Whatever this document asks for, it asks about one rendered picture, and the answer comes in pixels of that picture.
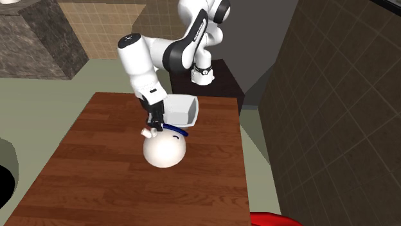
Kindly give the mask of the red round object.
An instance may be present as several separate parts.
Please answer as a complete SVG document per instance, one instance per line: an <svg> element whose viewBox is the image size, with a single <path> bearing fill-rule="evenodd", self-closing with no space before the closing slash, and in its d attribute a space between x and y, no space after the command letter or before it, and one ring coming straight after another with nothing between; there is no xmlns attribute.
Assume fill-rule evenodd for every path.
<svg viewBox="0 0 401 226"><path fill-rule="evenodd" d="M292 218L269 212L250 212L252 226L303 226Z"/></svg>

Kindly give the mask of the dark robot stand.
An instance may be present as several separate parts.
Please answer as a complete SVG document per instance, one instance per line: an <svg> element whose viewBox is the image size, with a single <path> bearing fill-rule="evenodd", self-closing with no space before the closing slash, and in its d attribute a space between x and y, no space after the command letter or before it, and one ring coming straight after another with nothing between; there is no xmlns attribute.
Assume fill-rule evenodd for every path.
<svg viewBox="0 0 401 226"><path fill-rule="evenodd" d="M238 114L241 113L245 94L223 59L212 60L215 79L209 85L197 85L191 81L191 73L171 74L170 83L174 94L236 98Z"/></svg>

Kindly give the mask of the grey marble counter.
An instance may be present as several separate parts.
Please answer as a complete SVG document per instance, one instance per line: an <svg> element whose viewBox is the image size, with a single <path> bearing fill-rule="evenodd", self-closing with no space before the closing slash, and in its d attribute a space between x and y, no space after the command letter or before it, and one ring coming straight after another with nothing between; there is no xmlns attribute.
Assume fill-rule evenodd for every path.
<svg viewBox="0 0 401 226"><path fill-rule="evenodd" d="M0 78L71 80L88 60L57 0L0 3Z"/></svg>

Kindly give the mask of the white square bowl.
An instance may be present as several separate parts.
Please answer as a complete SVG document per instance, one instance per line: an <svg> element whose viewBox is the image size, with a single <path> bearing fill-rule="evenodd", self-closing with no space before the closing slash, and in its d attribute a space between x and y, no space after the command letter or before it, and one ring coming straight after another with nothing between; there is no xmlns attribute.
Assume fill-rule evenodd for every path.
<svg viewBox="0 0 401 226"><path fill-rule="evenodd" d="M189 94L169 94L164 100L164 122L179 128L196 124L199 114L199 101Z"/></svg>

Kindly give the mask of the brown wooden table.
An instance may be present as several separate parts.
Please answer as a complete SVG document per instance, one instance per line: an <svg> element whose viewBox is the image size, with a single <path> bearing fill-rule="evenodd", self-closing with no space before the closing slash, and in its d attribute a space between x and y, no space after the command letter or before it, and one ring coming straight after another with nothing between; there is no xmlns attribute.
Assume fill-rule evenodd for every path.
<svg viewBox="0 0 401 226"><path fill-rule="evenodd" d="M251 226L235 98L201 97L176 166L144 159L147 113L97 92L4 226Z"/></svg>

